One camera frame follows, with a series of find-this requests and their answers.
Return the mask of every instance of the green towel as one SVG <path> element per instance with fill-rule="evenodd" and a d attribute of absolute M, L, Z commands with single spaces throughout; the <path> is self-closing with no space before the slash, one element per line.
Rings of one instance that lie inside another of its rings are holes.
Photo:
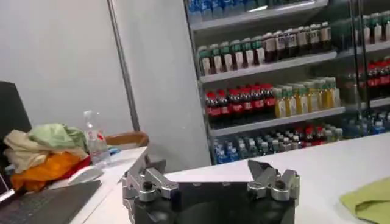
<path fill-rule="evenodd" d="M 63 124 L 36 126 L 29 132 L 29 139 L 55 149 L 81 147 L 86 151 L 84 133 Z"/>
<path fill-rule="evenodd" d="M 345 194 L 340 200 L 359 219 L 379 224 L 390 223 L 390 178 Z"/>

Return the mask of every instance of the beige cloth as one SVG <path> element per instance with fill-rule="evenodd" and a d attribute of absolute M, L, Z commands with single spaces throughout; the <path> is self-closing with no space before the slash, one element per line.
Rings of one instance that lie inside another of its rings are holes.
<path fill-rule="evenodd" d="M 31 141 L 27 133 L 17 130 L 9 133 L 4 138 L 4 143 L 9 146 L 4 153 L 8 157 L 8 161 L 15 166 L 15 173 L 21 173 L 30 167 L 43 163 L 50 153 L 69 152 L 80 157 L 81 160 L 88 156 L 81 147 L 55 149 L 40 145 Z"/>

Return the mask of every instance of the laptop keyboard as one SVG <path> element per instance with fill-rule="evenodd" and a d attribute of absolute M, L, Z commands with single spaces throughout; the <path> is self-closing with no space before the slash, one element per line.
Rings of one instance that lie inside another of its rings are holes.
<path fill-rule="evenodd" d="M 37 211 L 63 190 L 64 189 L 53 189 L 23 195 L 0 209 L 0 224 L 26 223 Z"/>

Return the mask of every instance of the red cloth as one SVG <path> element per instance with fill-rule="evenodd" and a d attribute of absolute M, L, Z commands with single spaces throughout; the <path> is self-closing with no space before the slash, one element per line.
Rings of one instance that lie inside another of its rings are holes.
<path fill-rule="evenodd" d="M 83 169 L 86 166 L 89 166 L 90 164 L 91 164 L 91 157 L 88 156 L 84 160 L 82 160 L 79 163 L 77 163 L 76 165 L 74 165 L 71 170 L 67 171 L 67 173 L 65 173 L 62 177 L 60 177 L 57 180 L 68 179 L 69 177 L 73 176 L 73 174 L 75 174 L 77 171 L 79 171 L 80 169 Z"/>

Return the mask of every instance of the laptop screen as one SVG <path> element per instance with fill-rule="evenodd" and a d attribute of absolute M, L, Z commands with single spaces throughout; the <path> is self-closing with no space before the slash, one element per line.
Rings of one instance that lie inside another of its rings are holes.
<path fill-rule="evenodd" d="M 9 194 L 12 186 L 5 168 L 9 165 L 4 150 L 7 146 L 3 139 L 12 131 L 28 132 L 31 124 L 23 107 L 18 90 L 13 83 L 0 81 L 0 197 Z"/>

